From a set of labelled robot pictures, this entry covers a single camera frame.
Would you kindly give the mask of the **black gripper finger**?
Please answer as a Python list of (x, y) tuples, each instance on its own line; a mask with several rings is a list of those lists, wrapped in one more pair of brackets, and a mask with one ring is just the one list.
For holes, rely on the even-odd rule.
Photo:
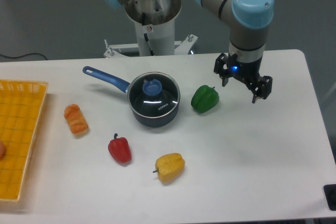
[(245, 80), (246, 87), (252, 92), (252, 103), (255, 104), (258, 99), (267, 99), (272, 91), (271, 76), (255, 76)]
[(224, 53), (221, 53), (215, 60), (214, 64), (214, 73), (219, 75), (222, 80), (222, 86), (225, 87), (229, 78), (232, 77), (232, 73), (230, 68), (228, 68), (228, 56)]

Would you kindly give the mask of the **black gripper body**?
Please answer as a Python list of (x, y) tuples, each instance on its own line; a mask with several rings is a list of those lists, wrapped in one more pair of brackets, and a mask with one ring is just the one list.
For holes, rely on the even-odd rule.
[(257, 79), (260, 76), (260, 65), (263, 57), (252, 61), (242, 62), (238, 60), (238, 55), (233, 54), (228, 56), (227, 68), (232, 76), (237, 80)]

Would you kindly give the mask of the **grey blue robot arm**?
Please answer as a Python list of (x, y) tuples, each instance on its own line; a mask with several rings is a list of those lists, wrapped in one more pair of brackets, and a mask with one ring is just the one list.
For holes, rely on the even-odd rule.
[[(174, 53), (174, 22), (181, 0), (105, 0), (109, 6), (123, 6), (134, 22), (142, 56)], [(229, 50), (215, 61), (214, 72), (223, 84), (234, 78), (246, 85), (254, 99), (266, 99), (272, 78), (261, 76), (260, 64), (275, 0), (194, 0), (230, 28)]]

